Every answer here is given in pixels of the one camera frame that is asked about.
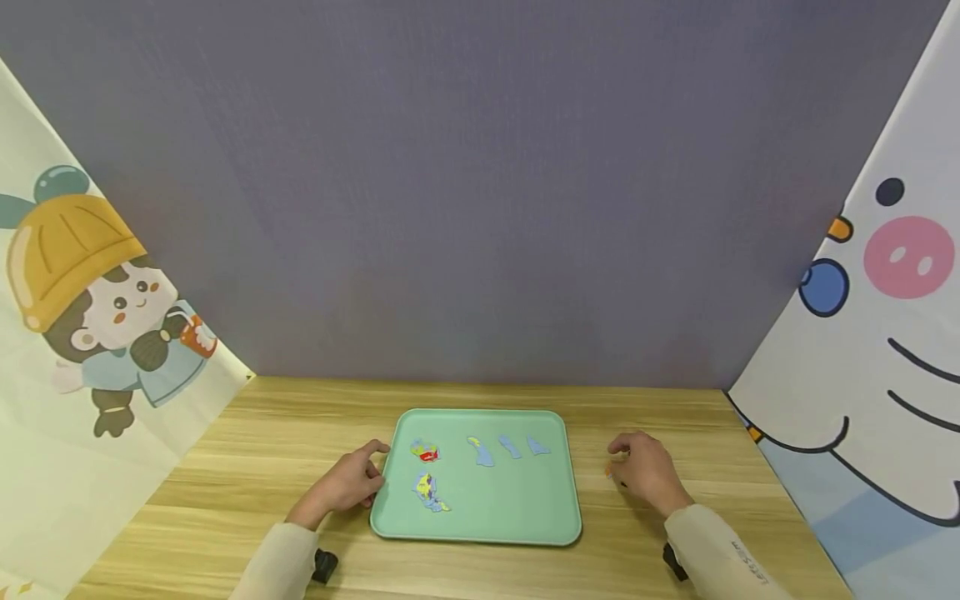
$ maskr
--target wood grain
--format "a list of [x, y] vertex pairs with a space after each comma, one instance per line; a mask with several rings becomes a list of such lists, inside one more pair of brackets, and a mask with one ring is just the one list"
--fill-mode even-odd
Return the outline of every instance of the wood grain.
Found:
[[718, 391], [413, 384], [257, 377], [210, 426], [70, 598], [225, 598], [270, 526], [345, 451], [389, 441], [407, 409], [549, 409], [565, 420], [584, 533], [564, 549], [385, 541], [366, 514], [331, 517], [340, 567], [308, 598], [690, 599], [664, 534], [604, 476], [607, 443], [644, 429], [690, 493], [722, 515], [798, 598], [850, 598]]

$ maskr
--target yellow knit hat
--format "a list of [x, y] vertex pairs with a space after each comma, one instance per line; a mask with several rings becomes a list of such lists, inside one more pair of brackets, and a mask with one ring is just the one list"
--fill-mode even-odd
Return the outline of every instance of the yellow knit hat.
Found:
[[27, 213], [7, 252], [7, 277], [23, 321], [45, 332], [97, 277], [146, 254], [113, 206], [58, 196]]

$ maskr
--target purple wall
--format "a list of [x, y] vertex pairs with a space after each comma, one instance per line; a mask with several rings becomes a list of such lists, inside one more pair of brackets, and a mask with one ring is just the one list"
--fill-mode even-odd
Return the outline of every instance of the purple wall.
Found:
[[261, 374], [726, 386], [946, 0], [9, 0], [0, 57]]

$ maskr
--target black eye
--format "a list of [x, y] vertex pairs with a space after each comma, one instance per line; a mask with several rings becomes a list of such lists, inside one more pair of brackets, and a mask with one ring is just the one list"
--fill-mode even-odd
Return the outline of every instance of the black eye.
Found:
[[893, 206], [900, 201], [900, 198], [903, 198], [903, 190], [902, 180], [895, 177], [883, 180], [883, 183], [876, 187], [876, 201], [881, 206]]

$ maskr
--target mint green tray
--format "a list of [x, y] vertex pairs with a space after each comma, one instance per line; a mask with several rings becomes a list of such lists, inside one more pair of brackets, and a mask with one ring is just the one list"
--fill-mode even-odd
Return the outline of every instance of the mint green tray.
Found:
[[[520, 458], [500, 443], [503, 435]], [[535, 455], [527, 436], [550, 453]], [[479, 453], [467, 437], [480, 440], [493, 467], [477, 464]], [[440, 459], [422, 462], [410, 449], [416, 439], [435, 444]], [[425, 471], [448, 512], [433, 512], [414, 491]], [[580, 537], [564, 420], [550, 411], [407, 411], [396, 422], [383, 475], [387, 482], [370, 515], [381, 538], [566, 546]]]

